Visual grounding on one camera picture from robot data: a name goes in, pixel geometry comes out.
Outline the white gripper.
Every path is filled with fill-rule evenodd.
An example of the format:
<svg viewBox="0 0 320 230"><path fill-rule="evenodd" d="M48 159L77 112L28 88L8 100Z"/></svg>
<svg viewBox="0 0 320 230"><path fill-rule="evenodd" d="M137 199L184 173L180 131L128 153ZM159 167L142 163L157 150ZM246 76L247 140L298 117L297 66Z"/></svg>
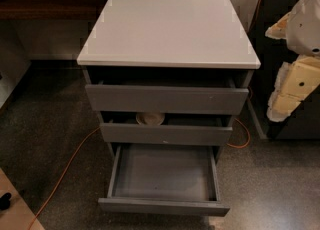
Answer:
<svg viewBox="0 0 320 230"><path fill-rule="evenodd" d="M320 58L311 57L320 55L320 0L299 0L265 36L286 39L289 50L302 54L282 64L268 101L268 119L282 122L320 85Z"/></svg>

